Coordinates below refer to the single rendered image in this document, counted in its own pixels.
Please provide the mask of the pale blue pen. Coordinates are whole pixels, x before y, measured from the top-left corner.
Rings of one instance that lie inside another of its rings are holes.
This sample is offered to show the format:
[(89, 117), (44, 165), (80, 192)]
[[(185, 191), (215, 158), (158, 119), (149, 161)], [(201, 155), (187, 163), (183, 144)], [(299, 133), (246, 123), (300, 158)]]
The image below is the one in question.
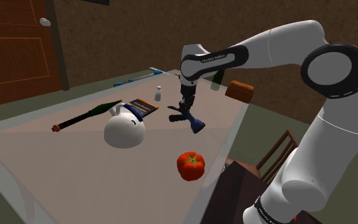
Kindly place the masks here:
[(167, 73), (167, 72), (165, 72), (165, 71), (162, 71), (162, 70), (157, 69), (157, 68), (154, 68), (154, 67), (149, 67), (149, 70), (151, 70), (154, 75), (156, 75), (156, 74), (170, 75), (170, 73)]

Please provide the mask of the green and black rocket toy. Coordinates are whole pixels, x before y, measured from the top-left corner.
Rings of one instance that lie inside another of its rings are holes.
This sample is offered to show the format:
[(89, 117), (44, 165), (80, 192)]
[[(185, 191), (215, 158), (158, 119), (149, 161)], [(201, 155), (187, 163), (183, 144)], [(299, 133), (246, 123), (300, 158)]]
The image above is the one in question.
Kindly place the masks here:
[(109, 102), (109, 103), (105, 103), (105, 104), (100, 104), (96, 107), (94, 107), (93, 109), (91, 109), (90, 111), (82, 114), (82, 115), (79, 115), (77, 117), (74, 117), (70, 120), (66, 120), (58, 125), (54, 125), (52, 127), (52, 131), (53, 132), (59, 132), (60, 130), (64, 129), (64, 128), (67, 128), (71, 125), (74, 125), (75, 123), (78, 123), (80, 121), (83, 121), (87, 118), (90, 118), (92, 116), (96, 116), (96, 115), (100, 115), (100, 114), (103, 114), (105, 113), (106, 111), (110, 110), (111, 108), (113, 108), (115, 105), (121, 103), (122, 100), (118, 100), (118, 101), (114, 101), (114, 102)]

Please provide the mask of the white round figure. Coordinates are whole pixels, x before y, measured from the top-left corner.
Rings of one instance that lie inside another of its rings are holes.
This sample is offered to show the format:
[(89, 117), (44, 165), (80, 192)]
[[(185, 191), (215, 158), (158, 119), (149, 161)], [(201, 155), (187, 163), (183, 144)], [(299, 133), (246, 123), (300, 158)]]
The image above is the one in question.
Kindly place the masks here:
[(109, 111), (112, 117), (104, 128), (104, 140), (108, 145), (128, 149), (143, 142), (145, 125), (142, 116), (133, 107), (119, 103)]

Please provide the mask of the brown bread loaf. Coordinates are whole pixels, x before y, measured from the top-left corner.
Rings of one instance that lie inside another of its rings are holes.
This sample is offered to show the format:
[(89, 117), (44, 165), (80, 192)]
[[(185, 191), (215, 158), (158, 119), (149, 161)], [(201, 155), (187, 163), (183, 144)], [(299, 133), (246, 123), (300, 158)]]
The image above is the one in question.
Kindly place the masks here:
[(254, 95), (254, 87), (239, 81), (231, 81), (225, 92), (225, 96), (244, 103), (250, 103)]

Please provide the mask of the clear green bottle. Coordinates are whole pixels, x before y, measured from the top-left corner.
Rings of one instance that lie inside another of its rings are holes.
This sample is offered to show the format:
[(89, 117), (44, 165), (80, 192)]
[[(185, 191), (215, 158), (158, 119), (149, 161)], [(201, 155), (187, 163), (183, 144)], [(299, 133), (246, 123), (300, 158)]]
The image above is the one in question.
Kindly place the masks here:
[(210, 88), (212, 90), (218, 91), (221, 86), (223, 77), (224, 77), (224, 70), (218, 71), (213, 77)]

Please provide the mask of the dark book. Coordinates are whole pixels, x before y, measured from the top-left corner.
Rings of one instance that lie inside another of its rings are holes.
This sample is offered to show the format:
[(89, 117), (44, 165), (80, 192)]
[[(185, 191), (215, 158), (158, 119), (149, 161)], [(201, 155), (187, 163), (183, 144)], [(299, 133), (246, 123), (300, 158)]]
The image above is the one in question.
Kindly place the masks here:
[(135, 99), (128, 103), (142, 118), (148, 116), (158, 109), (158, 106), (155, 106), (143, 99)]

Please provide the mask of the dark robot stand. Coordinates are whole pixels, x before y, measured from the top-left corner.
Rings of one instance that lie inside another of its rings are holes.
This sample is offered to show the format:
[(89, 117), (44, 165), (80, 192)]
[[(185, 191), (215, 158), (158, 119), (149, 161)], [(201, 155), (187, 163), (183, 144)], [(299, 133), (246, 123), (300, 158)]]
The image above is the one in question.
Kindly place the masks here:
[(252, 206), (267, 184), (237, 162), (218, 179), (200, 224), (244, 224), (242, 215)]

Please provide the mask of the black and blue tool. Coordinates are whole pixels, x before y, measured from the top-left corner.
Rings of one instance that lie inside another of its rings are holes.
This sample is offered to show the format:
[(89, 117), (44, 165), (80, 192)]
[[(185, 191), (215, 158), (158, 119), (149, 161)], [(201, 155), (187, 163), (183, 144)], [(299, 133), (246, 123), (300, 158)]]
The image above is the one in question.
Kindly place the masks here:
[(180, 112), (180, 115), (170, 115), (170, 122), (188, 120), (190, 122), (190, 126), (194, 134), (197, 134), (205, 127), (205, 124), (201, 120), (198, 120), (192, 116), (189, 111), (189, 106), (186, 103), (180, 102), (178, 108), (175, 106), (168, 106), (168, 108)]

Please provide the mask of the red tomato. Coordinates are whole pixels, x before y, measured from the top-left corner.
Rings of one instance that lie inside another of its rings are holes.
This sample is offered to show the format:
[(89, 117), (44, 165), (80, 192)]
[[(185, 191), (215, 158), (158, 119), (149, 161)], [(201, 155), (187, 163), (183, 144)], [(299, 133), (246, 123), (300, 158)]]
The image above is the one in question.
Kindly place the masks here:
[(205, 160), (194, 151), (183, 153), (177, 159), (177, 170), (186, 181), (198, 180), (205, 172)]

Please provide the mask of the brown wooden door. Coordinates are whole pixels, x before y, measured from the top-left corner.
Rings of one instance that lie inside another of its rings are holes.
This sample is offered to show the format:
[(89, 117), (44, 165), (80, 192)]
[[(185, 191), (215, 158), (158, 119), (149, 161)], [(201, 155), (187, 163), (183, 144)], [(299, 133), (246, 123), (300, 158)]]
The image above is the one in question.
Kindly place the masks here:
[(53, 0), (0, 0), (0, 104), (68, 89)]

